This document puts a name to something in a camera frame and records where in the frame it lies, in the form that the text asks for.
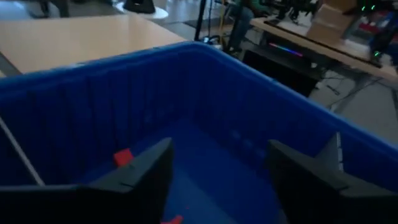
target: bin rim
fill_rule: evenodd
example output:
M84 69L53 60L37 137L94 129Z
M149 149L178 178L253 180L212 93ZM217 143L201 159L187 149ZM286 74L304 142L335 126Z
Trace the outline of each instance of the bin rim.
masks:
M288 100L291 104L297 106L301 110L310 111L309 113L314 115L316 118L327 122L330 126L344 130L341 134L347 134L383 154L394 156L394 159L398 162L398 146L396 144L371 134L369 131L357 124L354 124L352 121L334 114L319 104L308 100L306 97L284 86L277 80L267 77L261 72L245 65L238 59L232 58L210 45L195 41L186 41L161 47L154 47L152 49L145 49L137 52L101 58L98 60L74 63L72 65L52 68L49 70L3 78L0 80L0 97L4 94L20 92L21 90L23 91L27 87L32 88L39 85L48 85L49 83L54 82L60 83L79 76L82 77L81 74L88 70L103 70L105 73L115 67L126 67L128 64L147 63L151 60L159 60L162 57L168 57L168 55L178 56L178 54L182 53L202 54L205 57L213 58L222 64L228 65L230 68L245 76L245 78L260 83L264 88L268 88L268 90L275 92L279 97L284 100Z

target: red object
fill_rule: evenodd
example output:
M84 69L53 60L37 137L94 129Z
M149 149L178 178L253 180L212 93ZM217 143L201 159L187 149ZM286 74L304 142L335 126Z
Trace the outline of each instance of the red object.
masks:
M170 222L162 222L161 224L181 224L182 220L183 220L182 216L181 215L177 215Z
M379 21L380 19L383 19L389 12L384 11L384 12L377 12L373 15L373 18L371 18L371 21ZM362 23L358 27L361 30L368 31L371 34L377 34L380 32L380 28L377 26L372 26L371 24L366 24ZM393 41L398 41L398 34L396 34L393 38Z
M123 149L115 154L113 154L113 159L118 167L129 164L133 160L133 156L130 149Z

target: desk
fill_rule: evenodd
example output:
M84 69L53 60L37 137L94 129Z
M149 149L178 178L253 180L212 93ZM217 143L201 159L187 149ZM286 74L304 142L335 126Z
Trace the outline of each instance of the desk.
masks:
M348 103L354 98L355 93L366 86L371 76L385 78L392 82L398 82L398 74L393 66L383 65L381 68L378 68L375 65L366 62L369 58L367 49L358 50L350 46L350 44L347 44L347 41L345 40L342 40L337 44L328 43L327 39L310 40L305 37L306 32L303 32L300 29L285 30L279 24L278 27L265 24L264 21L266 20L266 18L256 18L251 21L251 25L313 52L325 55L341 64L362 71L362 75L354 79L355 87L351 89L347 97L341 101L337 107L331 108L335 113L342 113Z
M0 30L0 52L21 73L185 41L137 15L8 21Z
M330 57L332 59L335 59L345 65L349 65L352 67L355 67L357 69L360 69L364 72L369 73L370 75L374 75L376 77L381 77L385 78L387 80L390 80L392 82L398 81L398 74L394 67L388 66L388 65L383 65L382 68L377 68L376 66L366 63L362 60L358 60L356 58L361 58L363 60L368 60L368 52L367 51L359 51L357 49L354 49L350 47L348 44L345 44L345 42L342 40L340 43L335 44L335 45L329 45L327 40L314 40L316 42L320 42L323 44L328 45L329 47L324 47L320 44L317 44L311 40L306 39L302 33L296 31L296 30L291 30L292 32L295 32L298 35L291 34L290 32L287 32L286 30L280 29L278 27L274 27L269 24L265 24L264 21L266 18L256 18L251 21L251 25L260 28L261 30L264 30L268 33L271 33L273 35L276 35L278 37L287 39L301 47L305 47L307 49L310 49L314 52L317 52L322 55L326 55L327 57Z

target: red tag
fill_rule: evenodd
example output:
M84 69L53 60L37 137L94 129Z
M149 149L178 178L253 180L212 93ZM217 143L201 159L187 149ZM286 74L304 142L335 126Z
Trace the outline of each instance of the red tag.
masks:
M129 164L133 160L133 156L130 149L123 149L115 154L113 154L113 159L118 167Z
M161 224L181 224L182 220L183 220L182 216L181 215L177 215L170 222L162 222Z

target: blue bin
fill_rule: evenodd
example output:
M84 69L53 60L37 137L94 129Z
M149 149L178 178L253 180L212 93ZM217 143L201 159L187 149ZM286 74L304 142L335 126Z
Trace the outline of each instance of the blue bin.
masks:
M186 42L0 81L0 116L46 184L87 183L164 137L175 144L165 219L274 223L268 139L309 156L340 132L345 171L398 191L397 149L277 81ZM0 133L0 184L33 184Z

